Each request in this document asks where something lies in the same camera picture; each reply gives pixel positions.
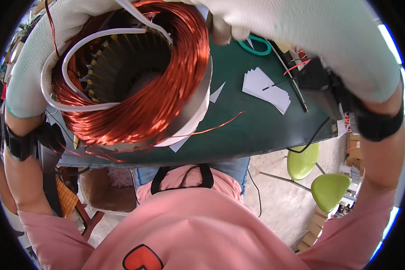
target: concrete floor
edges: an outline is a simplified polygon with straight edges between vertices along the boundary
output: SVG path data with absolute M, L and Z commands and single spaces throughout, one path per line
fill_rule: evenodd
M 319 145 L 318 164 L 326 173 L 337 173 L 340 163 L 346 157 L 346 138 L 329 139 Z M 288 246 L 294 249 L 306 234 L 312 215 L 315 212 L 316 203 L 312 198 L 312 194 L 291 183 L 255 173 L 256 171 L 263 171 L 289 178 L 286 159 L 284 158 L 287 154 L 287 150 L 281 150 L 265 155 L 252 156 L 249 172 L 261 193 L 263 209 L 261 219 Z M 321 172 L 315 167 L 300 183 L 310 187 L 312 181 L 320 174 Z M 258 192 L 249 176 L 247 181 L 244 202 L 258 214 Z M 105 214 L 93 230 L 88 242 L 97 247 L 124 218 L 124 216 Z

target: scissors handle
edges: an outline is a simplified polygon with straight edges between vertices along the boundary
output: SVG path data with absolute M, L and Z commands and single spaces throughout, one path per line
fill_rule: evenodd
M 255 51 L 254 49 L 249 48 L 248 46 L 246 46 L 243 41 L 239 41 L 238 44 L 240 44 L 240 46 L 243 47 L 243 49 L 245 49 L 246 51 L 255 54 L 255 55 L 259 55 L 259 56 L 264 56 L 264 55 L 268 55 L 270 53 L 270 51 L 272 51 L 272 47 L 270 46 L 270 43 L 268 43 L 266 40 L 262 39 L 262 38 L 258 38 L 255 37 L 253 35 L 249 35 L 250 39 L 253 39 L 255 41 L 259 41 L 261 43 L 264 43 L 267 46 L 267 50 L 266 51 Z

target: teal scissors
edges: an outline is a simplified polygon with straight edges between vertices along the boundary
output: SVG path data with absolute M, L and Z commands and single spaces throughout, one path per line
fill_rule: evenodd
M 253 39 L 253 40 L 255 40 L 255 41 L 259 41 L 259 42 L 261 42 L 261 43 L 264 43 L 264 44 L 267 46 L 267 50 L 266 50 L 266 51 L 255 51 L 255 50 L 253 49 L 254 46 L 252 46 L 252 42 L 250 41 L 251 39 Z M 246 51 L 248 51 L 248 52 L 250 52 L 250 53 L 252 53 L 252 54 L 259 55 L 259 56 L 264 56 L 264 55 L 268 55 L 268 54 L 270 53 L 270 51 L 272 51 L 272 46 L 270 46 L 270 43 L 269 43 L 267 40 L 264 40 L 264 39 L 262 39 L 262 38 L 255 37 L 255 36 L 253 36 L 253 35 L 249 35 L 249 37 L 248 37 L 247 40 L 248 40 L 248 42 L 249 42 L 249 45 L 252 46 L 252 49 L 249 48 L 248 46 L 246 46 L 246 45 L 243 43 L 243 41 L 239 41 L 238 44 L 240 44 L 240 46 L 242 46 L 243 49 L 245 49 Z

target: white work glove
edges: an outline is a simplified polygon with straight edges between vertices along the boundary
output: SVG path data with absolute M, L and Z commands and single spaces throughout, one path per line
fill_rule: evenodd
M 181 0 L 213 14 L 216 43 L 250 32 L 324 57 L 346 87 L 369 102 L 389 99 L 400 68 L 365 0 Z
M 290 42 L 324 56 L 348 89 L 365 101 L 383 102 L 396 89 L 399 66 L 363 0 L 184 0 L 205 5 L 213 14 L 212 35 L 221 43 L 232 34 L 245 39 L 252 31 Z M 120 8 L 114 0 L 59 0 L 51 8 L 56 43 L 76 35 L 90 16 Z M 6 106 L 16 117 L 43 113 L 40 73 L 54 50 L 44 16 L 33 29 L 14 67 Z
M 91 16 L 119 8 L 114 0 L 58 0 L 49 7 L 57 46 L 75 36 Z M 6 91 L 6 107 L 14 116 L 29 118 L 45 111 L 47 102 L 41 92 L 40 73 L 53 51 L 51 26 L 45 14 L 28 36 Z

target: copper wire coil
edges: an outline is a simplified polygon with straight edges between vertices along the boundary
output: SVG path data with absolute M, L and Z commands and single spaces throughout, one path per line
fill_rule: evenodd
M 112 145 L 153 140 L 159 142 L 162 133 L 179 114 L 183 104 L 193 95 L 204 77 L 209 59 L 209 40 L 205 21 L 198 11 L 181 3 L 146 0 L 134 3 L 144 15 L 155 15 L 154 22 L 161 24 L 174 40 L 171 60 L 166 71 L 137 94 L 119 105 L 103 111 L 62 112 L 66 126 L 85 143 Z M 92 18 L 73 39 L 75 44 L 96 32 L 105 21 Z M 83 46 L 71 58 L 68 74 L 80 91 L 80 77 L 87 72 L 87 53 L 96 50 L 98 40 Z M 53 69 L 53 91 L 56 100 L 67 105 L 92 105 L 66 85 L 61 74 L 60 58 Z

